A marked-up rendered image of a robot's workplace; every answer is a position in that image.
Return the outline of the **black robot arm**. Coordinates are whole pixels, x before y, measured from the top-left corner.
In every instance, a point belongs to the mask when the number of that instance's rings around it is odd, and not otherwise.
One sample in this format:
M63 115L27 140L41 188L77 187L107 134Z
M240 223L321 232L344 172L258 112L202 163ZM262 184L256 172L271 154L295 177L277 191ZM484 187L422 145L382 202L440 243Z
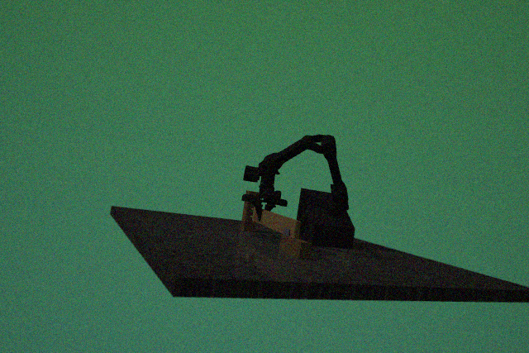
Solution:
M322 145L318 145L317 142L320 142ZM243 180L258 182L261 176L260 182L262 184L274 184L275 175L280 174L278 170L281 166L305 150L313 150L319 154L323 154L328 161L333 181L333 184L331 184L333 200L329 206L325 206L325 209L330 217L342 218L341 213L349 209L348 193L341 179L341 173L336 159L336 140L334 136L304 136L284 150L265 156L264 160L259 163L259 168L246 165ZM275 203L276 199L281 199L281 191L274 191L274 187L268 189L264 186L261 190L260 197L263 197L266 202Z

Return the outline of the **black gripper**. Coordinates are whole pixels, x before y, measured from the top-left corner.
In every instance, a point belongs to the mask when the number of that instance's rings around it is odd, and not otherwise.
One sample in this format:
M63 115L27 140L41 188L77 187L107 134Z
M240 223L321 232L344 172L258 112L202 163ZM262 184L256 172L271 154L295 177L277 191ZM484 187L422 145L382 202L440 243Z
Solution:
M271 189L271 187L273 187L272 184L260 184L259 185L260 191L259 191L259 195L258 195L257 198L255 196L253 196L253 195L243 194L242 195L242 199L241 199L241 201L250 202L250 203L255 205L255 209L256 209L259 221L261 219L261 210L262 210L262 207L263 207L263 205L261 203L267 203L267 204L265 204L265 208L264 208L267 211L271 211L273 208L276 208L275 205L280 205L280 206L283 206L283 207L287 207L287 205L288 205L287 200L284 200L284 199L276 199L275 203L266 202L265 200L262 200L263 197L262 198L260 197L260 193L261 193L261 190L262 190L262 188L264 186L266 186L266 188L268 188L268 189Z

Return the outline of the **long wooden rail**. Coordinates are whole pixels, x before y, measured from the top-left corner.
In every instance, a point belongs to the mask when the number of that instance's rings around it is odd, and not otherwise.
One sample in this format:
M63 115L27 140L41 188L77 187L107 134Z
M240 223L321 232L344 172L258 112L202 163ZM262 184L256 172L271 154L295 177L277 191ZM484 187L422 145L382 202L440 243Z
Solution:
M301 222L290 217L279 215L267 210L261 210L261 219L259 221L256 209L254 207L252 221L257 222L265 227L284 233L284 228L290 229L289 236L293 239L299 238Z

